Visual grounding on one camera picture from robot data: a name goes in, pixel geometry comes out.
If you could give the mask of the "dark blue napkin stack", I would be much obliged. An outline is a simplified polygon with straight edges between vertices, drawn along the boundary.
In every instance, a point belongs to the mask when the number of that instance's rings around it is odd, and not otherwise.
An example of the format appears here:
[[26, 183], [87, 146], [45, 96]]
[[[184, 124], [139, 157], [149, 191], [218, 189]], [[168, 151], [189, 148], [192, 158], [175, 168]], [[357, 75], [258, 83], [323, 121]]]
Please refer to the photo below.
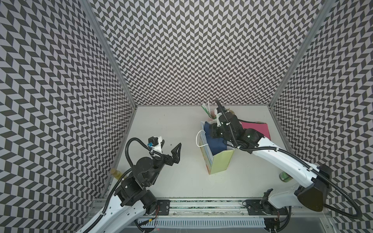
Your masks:
[[224, 140], [223, 138], [212, 138], [212, 136], [210, 135], [210, 124], [207, 121], [204, 124], [204, 131], [207, 143], [213, 156], [227, 150], [226, 140]]

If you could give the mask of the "illustrated green paper gift bag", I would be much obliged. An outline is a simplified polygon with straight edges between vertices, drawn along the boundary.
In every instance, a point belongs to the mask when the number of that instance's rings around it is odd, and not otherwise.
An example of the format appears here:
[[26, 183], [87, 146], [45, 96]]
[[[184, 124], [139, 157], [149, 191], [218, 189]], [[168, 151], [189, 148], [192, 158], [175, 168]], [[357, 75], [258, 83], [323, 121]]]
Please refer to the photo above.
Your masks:
[[212, 175], [227, 170], [234, 148], [227, 145], [227, 150], [213, 156], [205, 136], [204, 124], [205, 122], [201, 121], [201, 130], [196, 135], [196, 145], [202, 152], [209, 175]]

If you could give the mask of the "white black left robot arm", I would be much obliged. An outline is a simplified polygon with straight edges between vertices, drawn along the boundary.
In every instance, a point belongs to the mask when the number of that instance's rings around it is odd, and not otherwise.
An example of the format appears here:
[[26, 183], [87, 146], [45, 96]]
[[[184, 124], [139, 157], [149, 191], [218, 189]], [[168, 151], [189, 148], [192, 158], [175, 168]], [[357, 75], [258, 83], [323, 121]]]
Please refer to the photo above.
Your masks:
[[[138, 142], [149, 153], [135, 164], [129, 154], [132, 142]], [[79, 229], [80, 233], [120, 233], [132, 223], [142, 232], [150, 233], [150, 223], [169, 214], [171, 201], [157, 199], [148, 189], [155, 184], [165, 165], [180, 162], [182, 145], [177, 144], [168, 155], [162, 152], [164, 144], [160, 136], [149, 138], [147, 144], [136, 137], [128, 140], [124, 153], [130, 168], [117, 180], [102, 209]]]

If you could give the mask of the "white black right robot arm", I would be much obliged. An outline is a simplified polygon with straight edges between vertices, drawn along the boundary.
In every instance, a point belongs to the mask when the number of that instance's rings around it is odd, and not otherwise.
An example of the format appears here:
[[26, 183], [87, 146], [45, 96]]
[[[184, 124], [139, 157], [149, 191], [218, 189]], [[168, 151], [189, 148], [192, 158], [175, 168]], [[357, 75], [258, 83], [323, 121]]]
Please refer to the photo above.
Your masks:
[[[297, 182], [294, 188], [284, 191], [269, 189], [263, 196], [264, 208], [280, 209], [286, 206], [304, 206], [314, 212], [324, 208], [351, 219], [361, 219], [362, 211], [358, 204], [331, 180], [332, 170], [326, 165], [317, 166], [278, 147], [259, 131], [243, 128], [238, 117], [226, 109], [217, 108], [216, 118], [210, 125], [212, 138], [222, 138], [235, 149], [260, 157], [275, 165]], [[334, 188], [349, 202], [355, 213], [348, 213], [326, 203], [331, 188]]]

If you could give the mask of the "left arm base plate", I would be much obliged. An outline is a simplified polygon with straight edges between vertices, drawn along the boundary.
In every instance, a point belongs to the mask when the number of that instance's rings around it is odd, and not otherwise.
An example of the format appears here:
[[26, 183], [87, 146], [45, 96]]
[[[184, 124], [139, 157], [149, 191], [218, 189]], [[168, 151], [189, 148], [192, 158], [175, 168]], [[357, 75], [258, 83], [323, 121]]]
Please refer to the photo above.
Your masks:
[[170, 203], [170, 200], [156, 200], [146, 208], [146, 214], [151, 216], [168, 216]]

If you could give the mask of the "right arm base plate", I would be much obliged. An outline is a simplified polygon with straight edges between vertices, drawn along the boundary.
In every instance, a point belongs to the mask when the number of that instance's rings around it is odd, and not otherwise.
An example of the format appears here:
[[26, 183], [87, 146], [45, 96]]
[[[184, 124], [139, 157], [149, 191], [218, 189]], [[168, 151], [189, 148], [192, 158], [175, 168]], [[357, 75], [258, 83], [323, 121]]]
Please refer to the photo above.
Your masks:
[[248, 199], [242, 202], [250, 216], [286, 216], [287, 208], [276, 209], [268, 201]]

